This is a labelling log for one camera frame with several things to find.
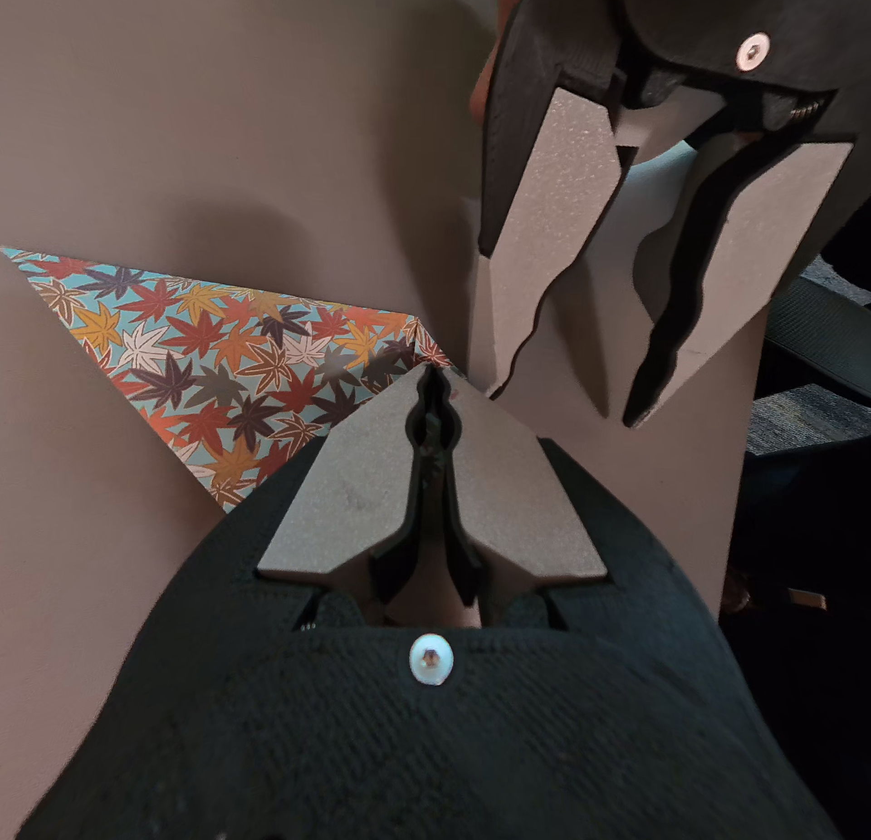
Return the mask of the black mesh office chair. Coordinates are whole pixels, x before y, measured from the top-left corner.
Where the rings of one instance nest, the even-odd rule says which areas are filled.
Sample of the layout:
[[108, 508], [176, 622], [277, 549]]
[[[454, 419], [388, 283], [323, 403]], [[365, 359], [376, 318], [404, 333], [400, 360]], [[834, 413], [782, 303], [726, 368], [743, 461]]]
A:
[[870, 405], [870, 312], [801, 275], [771, 303], [754, 398], [810, 384]]

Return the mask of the person's dark clothed body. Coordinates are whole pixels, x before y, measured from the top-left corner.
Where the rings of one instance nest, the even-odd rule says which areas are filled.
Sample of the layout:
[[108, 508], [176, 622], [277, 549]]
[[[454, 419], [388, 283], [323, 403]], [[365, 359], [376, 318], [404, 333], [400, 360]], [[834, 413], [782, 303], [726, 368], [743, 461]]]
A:
[[[745, 459], [720, 627], [844, 838], [870, 836], [870, 439]], [[789, 587], [827, 596], [794, 606]]]

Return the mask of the maple leaf patterned origami paper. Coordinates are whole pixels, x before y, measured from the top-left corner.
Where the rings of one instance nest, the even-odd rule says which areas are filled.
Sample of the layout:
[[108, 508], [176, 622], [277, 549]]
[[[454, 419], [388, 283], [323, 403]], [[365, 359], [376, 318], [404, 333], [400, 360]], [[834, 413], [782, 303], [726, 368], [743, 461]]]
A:
[[223, 511], [421, 363], [421, 320], [2, 247]]

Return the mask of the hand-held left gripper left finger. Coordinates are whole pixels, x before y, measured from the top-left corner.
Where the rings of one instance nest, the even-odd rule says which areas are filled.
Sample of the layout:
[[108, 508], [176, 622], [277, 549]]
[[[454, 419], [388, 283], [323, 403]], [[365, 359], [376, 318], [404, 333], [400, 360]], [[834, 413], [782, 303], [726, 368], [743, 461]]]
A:
[[376, 622], [418, 561], [427, 388], [420, 364], [326, 437], [258, 562], [270, 580], [354, 598]]

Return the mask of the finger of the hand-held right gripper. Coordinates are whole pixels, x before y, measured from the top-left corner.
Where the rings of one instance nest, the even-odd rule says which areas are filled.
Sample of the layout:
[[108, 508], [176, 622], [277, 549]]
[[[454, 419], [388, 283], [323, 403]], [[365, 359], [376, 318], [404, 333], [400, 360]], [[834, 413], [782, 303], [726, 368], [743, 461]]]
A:
[[616, 143], [604, 105], [555, 90], [502, 232], [475, 266], [468, 379], [485, 397], [502, 394], [547, 290], [595, 233], [636, 154]]
[[854, 147], [792, 126], [717, 134], [696, 151], [668, 223], [637, 249], [633, 285], [652, 328], [625, 426], [650, 418], [768, 304]]

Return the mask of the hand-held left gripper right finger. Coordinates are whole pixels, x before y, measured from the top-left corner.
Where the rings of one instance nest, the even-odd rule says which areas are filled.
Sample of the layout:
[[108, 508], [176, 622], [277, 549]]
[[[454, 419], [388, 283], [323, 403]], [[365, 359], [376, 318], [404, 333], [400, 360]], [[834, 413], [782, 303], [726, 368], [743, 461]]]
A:
[[599, 583], [607, 567], [533, 431], [449, 368], [433, 368], [447, 562], [483, 626], [543, 588]]

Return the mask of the person's right hand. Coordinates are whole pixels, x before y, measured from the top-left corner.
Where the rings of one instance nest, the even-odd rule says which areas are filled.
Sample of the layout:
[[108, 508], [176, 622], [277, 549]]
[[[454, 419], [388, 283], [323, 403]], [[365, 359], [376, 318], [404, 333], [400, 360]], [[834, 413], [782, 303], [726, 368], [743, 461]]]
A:
[[520, 0], [496, 0], [495, 41], [470, 96], [470, 112], [479, 126], [482, 126], [484, 123], [484, 114], [497, 51], [502, 41], [509, 17], [519, 1]]

